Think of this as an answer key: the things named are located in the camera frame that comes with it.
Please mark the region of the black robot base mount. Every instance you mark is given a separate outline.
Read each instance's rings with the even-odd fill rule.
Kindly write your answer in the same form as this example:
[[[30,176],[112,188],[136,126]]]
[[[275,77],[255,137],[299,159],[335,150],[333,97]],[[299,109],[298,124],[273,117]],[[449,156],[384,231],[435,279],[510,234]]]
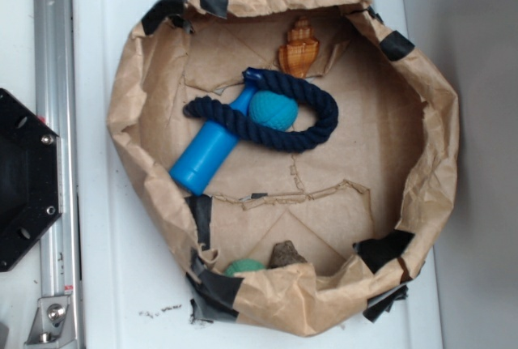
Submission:
[[[59,136],[1,90],[1,272],[12,270],[61,215]]]

